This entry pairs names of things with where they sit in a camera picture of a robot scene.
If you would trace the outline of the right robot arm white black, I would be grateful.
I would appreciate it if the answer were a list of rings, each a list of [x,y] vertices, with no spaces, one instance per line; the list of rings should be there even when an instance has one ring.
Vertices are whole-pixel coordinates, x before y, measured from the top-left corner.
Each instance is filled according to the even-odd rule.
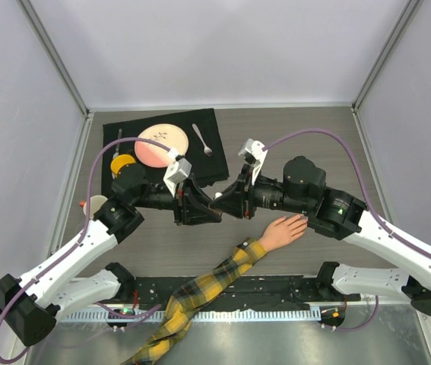
[[[303,214],[316,233],[364,248],[394,266],[356,268],[326,262],[315,281],[319,297],[333,300],[339,294],[367,294],[405,299],[431,316],[431,246],[373,217],[362,200],[328,187],[325,171],[306,157],[288,161],[282,181],[256,176],[250,165],[244,165],[211,207],[247,219],[254,217],[257,208]]]

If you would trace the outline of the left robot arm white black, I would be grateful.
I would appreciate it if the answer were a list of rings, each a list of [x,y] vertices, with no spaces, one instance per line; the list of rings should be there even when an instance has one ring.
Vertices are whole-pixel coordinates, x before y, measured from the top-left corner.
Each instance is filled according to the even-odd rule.
[[[92,261],[130,236],[144,221],[139,208],[172,211],[178,225],[219,223],[221,214],[181,160],[167,170],[163,184],[148,182],[143,166],[122,167],[112,194],[87,228],[34,269],[15,278],[0,279],[0,315],[26,347],[41,342],[57,322],[103,300],[128,302],[135,291],[134,276],[118,262],[90,278],[73,278]]]

